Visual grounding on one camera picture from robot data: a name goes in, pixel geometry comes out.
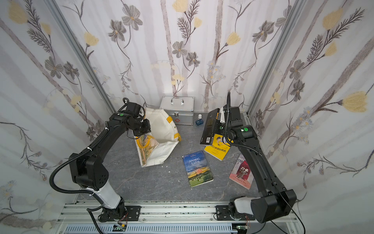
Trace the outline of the white canvas bag yellow handles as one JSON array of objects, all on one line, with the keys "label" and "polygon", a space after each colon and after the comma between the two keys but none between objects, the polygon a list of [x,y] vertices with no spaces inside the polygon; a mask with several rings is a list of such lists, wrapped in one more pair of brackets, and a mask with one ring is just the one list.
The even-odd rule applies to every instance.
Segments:
[{"label": "white canvas bag yellow handles", "polygon": [[135,140],[141,167],[163,164],[182,140],[172,119],[162,109],[146,108],[151,132]]}]

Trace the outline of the black book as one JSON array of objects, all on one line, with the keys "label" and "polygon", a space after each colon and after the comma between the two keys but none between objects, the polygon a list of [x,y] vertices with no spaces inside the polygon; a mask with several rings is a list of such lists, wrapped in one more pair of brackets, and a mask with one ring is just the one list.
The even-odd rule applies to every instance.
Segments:
[{"label": "black book", "polygon": [[220,109],[216,108],[207,114],[203,134],[201,137],[201,145],[212,145],[214,136],[218,133],[220,124],[219,120]]}]

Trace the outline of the yellow paperback book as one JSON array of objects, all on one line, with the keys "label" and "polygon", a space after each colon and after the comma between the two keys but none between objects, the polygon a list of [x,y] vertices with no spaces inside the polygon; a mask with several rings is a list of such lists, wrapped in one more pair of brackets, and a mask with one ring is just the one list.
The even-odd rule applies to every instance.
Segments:
[{"label": "yellow paperback book", "polygon": [[230,150],[230,145],[224,139],[224,136],[215,134],[211,145],[205,147],[204,151],[216,159],[223,161]]}]

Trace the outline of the pink red book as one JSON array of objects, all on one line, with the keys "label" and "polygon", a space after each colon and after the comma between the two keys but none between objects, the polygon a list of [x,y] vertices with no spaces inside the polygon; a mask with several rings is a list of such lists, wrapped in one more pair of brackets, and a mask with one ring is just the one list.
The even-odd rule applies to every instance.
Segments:
[{"label": "pink red book", "polygon": [[229,178],[246,189],[251,188],[254,176],[243,155],[238,157]]}]

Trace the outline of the Animal Farm blue book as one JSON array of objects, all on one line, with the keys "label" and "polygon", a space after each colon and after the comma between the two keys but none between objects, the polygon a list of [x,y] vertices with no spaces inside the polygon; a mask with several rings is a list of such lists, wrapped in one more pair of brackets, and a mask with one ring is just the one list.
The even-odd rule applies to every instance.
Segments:
[{"label": "Animal Farm blue book", "polygon": [[204,151],[182,156],[190,187],[196,187],[214,180]]}]

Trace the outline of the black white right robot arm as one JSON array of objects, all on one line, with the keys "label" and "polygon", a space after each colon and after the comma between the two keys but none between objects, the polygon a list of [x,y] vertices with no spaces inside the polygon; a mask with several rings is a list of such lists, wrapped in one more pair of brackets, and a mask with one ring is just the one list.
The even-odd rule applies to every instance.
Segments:
[{"label": "black white right robot arm", "polygon": [[225,124],[221,133],[227,143],[239,149],[249,165],[257,184],[259,197],[236,197],[228,205],[230,216],[239,219],[242,214],[252,215],[259,223],[287,216],[292,211],[297,195],[286,189],[271,168],[260,146],[258,135],[250,125],[244,125],[238,107],[223,107]]}]

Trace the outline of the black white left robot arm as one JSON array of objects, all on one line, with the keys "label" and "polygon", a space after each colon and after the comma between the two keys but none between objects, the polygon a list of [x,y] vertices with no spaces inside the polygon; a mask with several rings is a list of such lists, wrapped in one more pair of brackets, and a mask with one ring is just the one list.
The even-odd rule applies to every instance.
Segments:
[{"label": "black white left robot arm", "polygon": [[98,137],[82,151],[71,154],[69,163],[72,181],[89,192],[107,210],[118,210],[121,201],[109,183],[109,172],[103,165],[106,155],[124,133],[131,131],[132,139],[151,131],[143,106],[127,102],[112,114]]}]

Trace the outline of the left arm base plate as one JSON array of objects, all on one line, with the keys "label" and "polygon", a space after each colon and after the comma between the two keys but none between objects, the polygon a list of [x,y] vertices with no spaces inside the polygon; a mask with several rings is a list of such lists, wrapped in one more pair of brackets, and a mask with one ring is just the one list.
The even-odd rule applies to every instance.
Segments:
[{"label": "left arm base plate", "polygon": [[108,221],[138,221],[141,206],[120,206],[116,209],[103,208],[98,217],[100,222]]}]

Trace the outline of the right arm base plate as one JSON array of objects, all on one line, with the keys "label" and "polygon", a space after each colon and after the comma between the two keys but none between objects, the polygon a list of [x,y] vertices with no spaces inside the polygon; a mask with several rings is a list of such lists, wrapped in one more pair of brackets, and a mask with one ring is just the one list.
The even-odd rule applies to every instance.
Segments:
[{"label": "right arm base plate", "polygon": [[251,214],[238,214],[232,215],[228,205],[215,206],[216,212],[214,218],[217,221],[254,221],[255,217]]}]

